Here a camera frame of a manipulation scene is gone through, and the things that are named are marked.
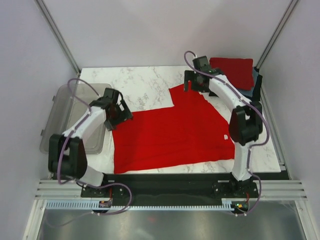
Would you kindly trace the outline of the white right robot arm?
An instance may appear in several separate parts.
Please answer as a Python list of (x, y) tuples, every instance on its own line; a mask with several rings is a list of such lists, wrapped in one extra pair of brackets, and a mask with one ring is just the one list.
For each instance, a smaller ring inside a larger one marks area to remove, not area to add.
[(251, 148), (263, 131), (262, 106), (259, 102), (249, 103), (223, 74), (209, 78), (206, 91), (215, 93), (231, 112), (229, 136), (235, 145), (234, 164), (231, 171), (235, 181), (229, 184), (229, 191), (235, 197), (247, 191), (247, 181), (252, 177)]

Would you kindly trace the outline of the right aluminium frame post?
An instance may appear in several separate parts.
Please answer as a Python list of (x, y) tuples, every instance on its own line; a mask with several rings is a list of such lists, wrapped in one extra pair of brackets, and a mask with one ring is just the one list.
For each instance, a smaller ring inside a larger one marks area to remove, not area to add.
[(275, 46), (278, 38), (280, 37), (282, 31), (284, 30), (286, 24), (290, 20), (291, 16), (293, 15), (297, 5), (299, 4), (300, 0), (291, 0), (286, 7), (282, 17), (280, 18), (275, 30), (273, 31), (267, 45), (265, 46), (257, 64), (255, 67), (260, 69), (264, 62), (266, 61), (267, 57), (269, 56), (270, 52), (272, 51), (273, 47)]

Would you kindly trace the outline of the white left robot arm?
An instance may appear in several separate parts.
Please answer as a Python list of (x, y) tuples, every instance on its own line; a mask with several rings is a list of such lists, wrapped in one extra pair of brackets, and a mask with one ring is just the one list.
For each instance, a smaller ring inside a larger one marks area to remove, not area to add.
[(120, 99), (100, 97), (87, 105), (81, 118), (62, 134), (49, 139), (48, 169), (56, 173), (60, 185), (76, 181), (92, 187), (99, 197), (106, 196), (110, 185), (104, 174), (88, 165), (85, 144), (102, 124), (108, 131), (133, 118), (123, 96)]

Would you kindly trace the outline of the left aluminium frame post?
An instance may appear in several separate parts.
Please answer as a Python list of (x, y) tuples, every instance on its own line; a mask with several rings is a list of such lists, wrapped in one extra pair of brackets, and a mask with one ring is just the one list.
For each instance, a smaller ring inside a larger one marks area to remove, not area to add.
[(67, 45), (59, 27), (54, 20), (49, 8), (47, 7), (44, 0), (34, 0), (35, 4), (39, 8), (41, 14), (43, 15), (47, 25), (49, 26), (52, 34), (54, 35), (58, 45), (60, 46), (62, 52), (64, 53), (65, 57), (67, 58), (69, 64), (71, 65), (72, 69), (74, 70), (75, 74), (79, 77), (81, 74), (81, 68), (77, 64), (70, 48)]

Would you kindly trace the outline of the clear grey plastic bin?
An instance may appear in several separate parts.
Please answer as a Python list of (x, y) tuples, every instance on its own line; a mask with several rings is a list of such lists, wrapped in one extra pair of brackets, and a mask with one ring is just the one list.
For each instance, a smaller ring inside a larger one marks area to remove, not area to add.
[[(87, 104), (98, 99), (98, 95), (103, 95), (105, 88), (110, 88), (108, 83), (93, 83), (94, 92), (84, 83), (71, 83), (70, 88), (77, 97)], [(42, 140), (40, 151), (44, 154), (49, 152), (49, 140), (53, 134), (62, 134), (65, 130), (72, 127), (88, 109), (83, 103), (72, 97), (72, 91), (68, 85), (62, 85), (53, 97), (53, 106), (49, 114), (46, 127), (41, 132)], [(84, 145), (87, 154), (99, 154), (103, 150), (106, 128), (102, 123), (90, 136)]]

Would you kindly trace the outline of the folded grey-blue t-shirt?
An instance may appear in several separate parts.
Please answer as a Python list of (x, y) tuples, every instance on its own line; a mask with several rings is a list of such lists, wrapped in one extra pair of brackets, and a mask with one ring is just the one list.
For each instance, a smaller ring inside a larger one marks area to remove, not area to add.
[(254, 86), (250, 90), (238, 89), (238, 91), (247, 98), (256, 99), (260, 95), (260, 88), (262, 83), (259, 70), (256, 67), (252, 69), (252, 76)]

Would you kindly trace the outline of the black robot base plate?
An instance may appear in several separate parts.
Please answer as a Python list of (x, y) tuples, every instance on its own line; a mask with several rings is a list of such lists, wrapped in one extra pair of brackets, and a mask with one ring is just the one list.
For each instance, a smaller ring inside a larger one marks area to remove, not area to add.
[(81, 197), (111, 197), (120, 206), (204, 206), (219, 205), (222, 199), (250, 200), (259, 195), (252, 177), (237, 182), (230, 173), (105, 174), (102, 184), (115, 186), (83, 187)]

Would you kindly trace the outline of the bright red t-shirt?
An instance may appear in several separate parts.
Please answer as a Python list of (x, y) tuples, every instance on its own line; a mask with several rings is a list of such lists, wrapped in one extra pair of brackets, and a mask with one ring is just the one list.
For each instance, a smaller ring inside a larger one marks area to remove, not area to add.
[(112, 132), (115, 174), (235, 157), (228, 122), (203, 95), (169, 92), (173, 107), (134, 112)]

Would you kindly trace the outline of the aluminium frame post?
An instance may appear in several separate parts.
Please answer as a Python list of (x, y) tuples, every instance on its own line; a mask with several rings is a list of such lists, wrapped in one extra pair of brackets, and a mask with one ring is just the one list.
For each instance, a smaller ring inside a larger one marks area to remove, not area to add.
[(280, 37), (282, 31), (284, 30), (286, 24), (290, 20), (291, 16), (293, 15), (297, 5), (299, 4), (300, 0), (291, 0), (286, 7), (282, 17), (280, 18), (275, 30), (273, 31), (267, 45), (265, 46), (257, 64), (255, 67), (260, 69), (264, 62), (266, 61), (267, 57), (269, 56), (270, 52), (272, 51), (273, 47), (275, 46), (278, 38)]
[(54, 35), (58, 45), (60, 46), (62, 52), (64, 53), (65, 57), (67, 58), (69, 64), (71, 65), (72, 69), (74, 70), (75, 74), (79, 77), (81, 74), (81, 68), (77, 64), (70, 48), (67, 45), (59, 27), (54, 20), (49, 8), (47, 7), (44, 0), (34, 0), (35, 4), (39, 8), (41, 14), (43, 15), (47, 25), (49, 26), (52, 34)]

